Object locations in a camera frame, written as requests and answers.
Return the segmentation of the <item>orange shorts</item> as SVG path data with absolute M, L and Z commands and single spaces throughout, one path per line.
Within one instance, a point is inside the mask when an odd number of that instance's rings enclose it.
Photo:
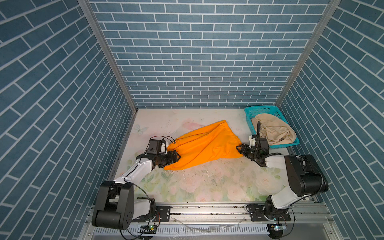
M 241 144 L 226 121 L 210 124 L 180 136 L 169 145 L 168 150 L 176 151 L 181 159 L 165 170 L 180 171 L 219 159 L 241 158 L 236 149 Z

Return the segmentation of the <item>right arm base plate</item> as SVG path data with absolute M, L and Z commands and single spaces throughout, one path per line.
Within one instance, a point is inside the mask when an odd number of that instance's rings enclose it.
M 246 211 L 249 213 L 252 222 L 288 222 L 291 220 L 289 209 L 279 210 L 273 207 L 265 207 L 262 205 L 250 204 L 246 206 Z

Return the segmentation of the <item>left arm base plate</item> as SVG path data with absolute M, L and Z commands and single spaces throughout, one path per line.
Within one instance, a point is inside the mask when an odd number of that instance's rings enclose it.
M 156 210 L 150 214 L 140 216 L 136 219 L 133 219 L 132 222 L 134 223 L 144 223 L 147 222 L 149 219 L 156 220 L 157 222 L 160 221 L 160 223 L 168 223 L 170 221 L 170 215 L 171 215 L 171 207 L 170 206 L 156 206 Z

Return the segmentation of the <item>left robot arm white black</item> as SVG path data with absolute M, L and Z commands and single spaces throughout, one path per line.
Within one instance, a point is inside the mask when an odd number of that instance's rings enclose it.
M 131 222 L 143 217 L 149 222 L 155 217 L 156 202 L 148 194 L 135 198 L 134 190 L 153 170 L 177 163 L 181 156 L 169 150 L 176 141 L 169 136 L 154 136 L 149 139 L 144 153 L 123 175 L 101 184 L 92 215 L 94 227 L 126 230 Z

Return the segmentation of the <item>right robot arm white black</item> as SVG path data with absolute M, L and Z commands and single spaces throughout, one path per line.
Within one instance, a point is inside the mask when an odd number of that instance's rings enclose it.
M 266 219 L 275 220 L 286 214 L 289 207 L 300 200 L 327 192 L 329 183 L 312 155 L 285 155 L 270 153 L 267 144 L 254 146 L 241 144 L 237 151 L 263 168 L 285 170 L 288 185 L 267 197 L 262 213 Z

